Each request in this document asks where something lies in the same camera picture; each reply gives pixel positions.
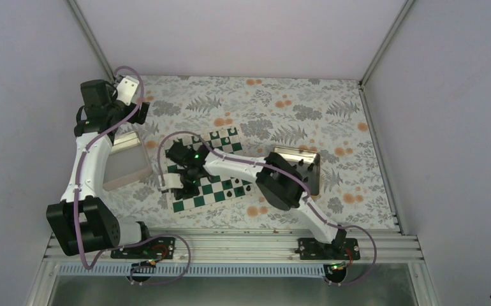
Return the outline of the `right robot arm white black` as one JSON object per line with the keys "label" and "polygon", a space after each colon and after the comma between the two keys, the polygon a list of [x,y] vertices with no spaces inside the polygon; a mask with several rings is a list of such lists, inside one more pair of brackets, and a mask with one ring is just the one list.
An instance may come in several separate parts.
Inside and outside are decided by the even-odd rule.
{"label": "right robot arm white black", "polygon": [[196,181],[204,177],[231,177],[255,183],[271,206],[293,212],[307,226],[320,243],[324,257],[337,259],[344,253],[345,229],[329,221],[313,200],[300,172],[280,154],[245,157],[206,143],[194,150],[175,142],[166,156],[179,169],[161,175],[160,191],[171,190],[185,198],[194,194]]}

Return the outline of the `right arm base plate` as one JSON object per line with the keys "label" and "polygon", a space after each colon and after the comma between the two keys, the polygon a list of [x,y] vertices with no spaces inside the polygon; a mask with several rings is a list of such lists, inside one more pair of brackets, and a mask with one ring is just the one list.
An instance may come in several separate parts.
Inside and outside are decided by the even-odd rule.
{"label": "right arm base plate", "polygon": [[345,238],[338,245],[324,244],[314,238],[299,238],[295,254],[301,260],[360,260],[360,248],[355,238]]}

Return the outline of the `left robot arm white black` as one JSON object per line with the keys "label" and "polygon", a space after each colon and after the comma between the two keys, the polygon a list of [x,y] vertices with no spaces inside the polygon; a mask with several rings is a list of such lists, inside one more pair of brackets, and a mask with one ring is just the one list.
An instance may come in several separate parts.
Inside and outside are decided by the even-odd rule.
{"label": "left robot arm white black", "polygon": [[76,114],[75,164],[59,203],[49,205],[47,221],[63,253],[75,256],[118,246],[122,237],[116,216],[105,205],[103,179],[106,162],[114,145],[115,125],[122,120],[145,122],[148,103],[137,105],[134,95],[139,81],[125,76],[117,84],[91,80],[81,84],[83,105]]}

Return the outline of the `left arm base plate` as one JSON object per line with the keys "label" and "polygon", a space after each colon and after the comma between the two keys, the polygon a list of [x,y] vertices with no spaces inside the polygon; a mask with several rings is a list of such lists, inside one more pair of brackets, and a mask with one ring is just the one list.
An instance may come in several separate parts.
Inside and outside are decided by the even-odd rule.
{"label": "left arm base plate", "polygon": [[174,248],[175,238],[159,237],[137,247],[114,250],[110,257],[113,259],[173,259]]}

